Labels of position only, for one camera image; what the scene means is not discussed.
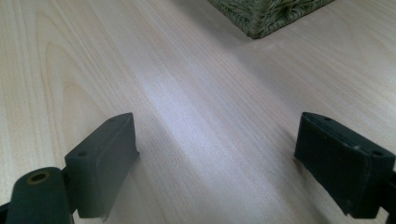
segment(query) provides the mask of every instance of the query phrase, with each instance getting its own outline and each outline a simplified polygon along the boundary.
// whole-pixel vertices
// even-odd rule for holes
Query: black clamp
[[[107,120],[65,156],[66,166],[35,170],[14,185],[0,206],[0,223],[73,223],[107,218],[125,176],[139,156],[132,113]]]
[[[303,113],[294,156],[344,214],[375,218],[381,206],[389,212],[387,223],[396,223],[393,153],[333,119]]]

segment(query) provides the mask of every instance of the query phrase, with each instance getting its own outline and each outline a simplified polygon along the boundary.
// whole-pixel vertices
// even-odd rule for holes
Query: round hole
[[[373,155],[375,155],[375,156],[383,156],[383,155],[384,155],[384,154],[382,154],[382,152],[376,151],[376,150],[372,151],[372,153],[373,153]]]
[[[83,151],[83,152],[79,152],[77,155],[80,157],[86,157],[87,153]]]
[[[41,182],[44,182],[49,176],[50,176],[50,173],[48,173],[48,172],[35,173],[35,174],[29,176],[29,178],[27,179],[27,183],[29,185],[39,184]]]

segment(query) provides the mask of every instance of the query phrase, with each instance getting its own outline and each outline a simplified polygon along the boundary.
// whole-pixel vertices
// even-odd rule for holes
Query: wicker basket
[[[245,34],[256,39],[297,21],[333,0],[209,0]]]

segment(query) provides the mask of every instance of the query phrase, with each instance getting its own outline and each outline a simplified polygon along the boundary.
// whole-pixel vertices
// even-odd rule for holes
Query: table surface
[[[394,3],[252,40],[206,0],[1,0],[0,203],[132,111],[141,155],[108,223],[384,223],[345,217],[293,151],[309,111],[396,153]]]

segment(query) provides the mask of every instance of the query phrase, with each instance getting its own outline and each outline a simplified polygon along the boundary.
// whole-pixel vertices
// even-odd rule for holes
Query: wooden table
[[[384,223],[345,217],[293,151],[310,111],[396,153],[395,21],[337,0],[252,40],[206,0],[1,0],[0,203],[132,111],[108,223]]]

